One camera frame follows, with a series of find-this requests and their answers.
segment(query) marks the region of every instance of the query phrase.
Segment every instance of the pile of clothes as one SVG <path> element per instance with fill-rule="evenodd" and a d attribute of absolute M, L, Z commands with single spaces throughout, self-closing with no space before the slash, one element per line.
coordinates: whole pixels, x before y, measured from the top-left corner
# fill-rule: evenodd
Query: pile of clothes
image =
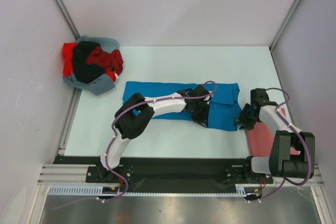
<path fill-rule="evenodd" d="M 95 95 L 113 89 L 123 70 L 120 51 L 105 52 L 97 42 L 64 43 L 62 54 L 65 61 L 64 82 Z"/>

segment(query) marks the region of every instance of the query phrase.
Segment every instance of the red cloth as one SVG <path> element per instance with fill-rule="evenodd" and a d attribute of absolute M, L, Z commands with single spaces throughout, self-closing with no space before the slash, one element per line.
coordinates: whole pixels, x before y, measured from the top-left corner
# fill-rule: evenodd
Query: red cloth
<path fill-rule="evenodd" d="M 122 60 L 121 53 L 118 49 L 112 53 L 108 53 L 102 50 L 101 47 L 96 47 L 86 60 L 87 64 L 97 64 L 103 67 L 106 73 L 114 70 L 117 74 L 122 72 Z"/>
<path fill-rule="evenodd" d="M 71 73 L 74 73 L 74 68 L 72 67 L 72 55 L 73 49 L 77 47 L 77 43 L 64 43 L 62 55 L 64 58 L 64 68 L 63 68 L 63 74 L 65 77 L 69 77 Z"/>
<path fill-rule="evenodd" d="M 285 109 L 281 109 L 281 111 L 286 115 Z M 265 123 L 257 122 L 253 130 L 247 131 L 247 142 L 251 156 L 269 156 L 272 150 L 273 141 L 274 135 Z M 299 152 L 292 148 L 290 154 L 298 155 Z"/>

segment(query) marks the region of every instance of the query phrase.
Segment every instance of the dark red cloth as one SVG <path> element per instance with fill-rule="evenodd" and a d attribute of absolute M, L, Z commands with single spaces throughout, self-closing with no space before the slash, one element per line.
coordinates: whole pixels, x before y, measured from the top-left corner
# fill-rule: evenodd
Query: dark red cloth
<path fill-rule="evenodd" d="M 121 53 L 118 49 L 112 53 L 108 53 L 102 50 L 101 47 L 96 47 L 86 60 L 87 64 L 97 64 L 105 69 L 106 73 L 115 71 L 117 74 L 121 74 L 123 68 Z"/>
<path fill-rule="evenodd" d="M 63 74 L 65 77 L 69 77 L 71 73 L 74 73 L 74 68 L 72 66 L 72 55 L 73 49 L 77 46 L 76 42 L 73 43 L 64 43 L 62 55 L 64 58 L 64 68 L 63 68 Z"/>

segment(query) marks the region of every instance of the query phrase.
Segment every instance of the gray floor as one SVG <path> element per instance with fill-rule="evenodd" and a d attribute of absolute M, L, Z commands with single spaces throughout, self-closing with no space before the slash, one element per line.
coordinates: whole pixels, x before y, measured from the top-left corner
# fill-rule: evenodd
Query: gray floor
<path fill-rule="evenodd" d="M 87 200 L 50 210 L 79 198 L 48 196 L 40 224 L 321 223 L 309 187 L 283 188 L 261 204 L 243 198 L 124 196 L 105 204 Z"/>

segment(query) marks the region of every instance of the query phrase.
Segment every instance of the folded blue shirt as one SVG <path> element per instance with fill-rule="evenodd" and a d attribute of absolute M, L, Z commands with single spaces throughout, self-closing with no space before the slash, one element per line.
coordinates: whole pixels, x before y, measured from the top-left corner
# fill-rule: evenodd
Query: folded blue shirt
<path fill-rule="evenodd" d="M 161 97 L 172 94 L 178 90 L 194 89 L 198 84 L 161 83 L 161 82 L 137 82 L 126 83 L 123 102 L 125 103 L 134 93 L 141 93 L 144 97 Z M 205 85 L 209 91 L 213 90 L 213 84 Z M 218 83 L 217 90 L 210 100 L 208 127 L 224 131 L 236 131 L 236 119 L 241 108 L 238 104 L 239 86 L 237 83 Z M 155 119 L 191 120 L 189 112 L 168 113 L 156 116 Z"/>

